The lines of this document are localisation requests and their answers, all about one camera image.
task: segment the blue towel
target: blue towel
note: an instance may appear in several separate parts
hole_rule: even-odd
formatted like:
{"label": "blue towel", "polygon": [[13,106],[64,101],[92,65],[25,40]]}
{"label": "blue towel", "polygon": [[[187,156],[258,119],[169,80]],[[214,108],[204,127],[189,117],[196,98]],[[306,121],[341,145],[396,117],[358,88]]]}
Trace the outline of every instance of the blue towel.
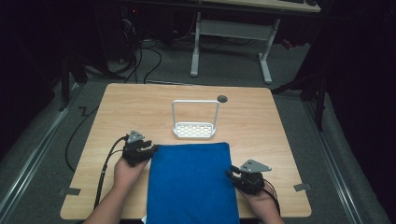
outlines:
{"label": "blue towel", "polygon": [[239,223],[227,143],[160,146],[151,160],[148,224]]}

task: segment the tape piece on table corner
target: tape piece on table corner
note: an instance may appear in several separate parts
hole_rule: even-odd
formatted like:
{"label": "tape piece on table corner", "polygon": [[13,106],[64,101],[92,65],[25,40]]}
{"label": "tape piece on table corner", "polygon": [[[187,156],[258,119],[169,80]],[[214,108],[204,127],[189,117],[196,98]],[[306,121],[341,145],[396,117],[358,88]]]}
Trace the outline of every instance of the tape piece on table corner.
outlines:
{"label": "tape piece on table corner", "polygon": [[312,189],[312,187],[311,187],[311,185],[308,184],[308,183],[302,183],[302,184],[299,184],[299,185],[294,185],[294,189],[295,189],[296,191],[301,191],[301,190],[307,191],[307,190],[309,190],[309,189]]}
{"label": "tape piece on table corner", "polygon": [[59,195],[60,196],[66,196],[68,195],[79,195],[79,192],[81,191],[81,189],[73,189],[73,188],[68,188],[68,189],[61,189],[59,191]]}

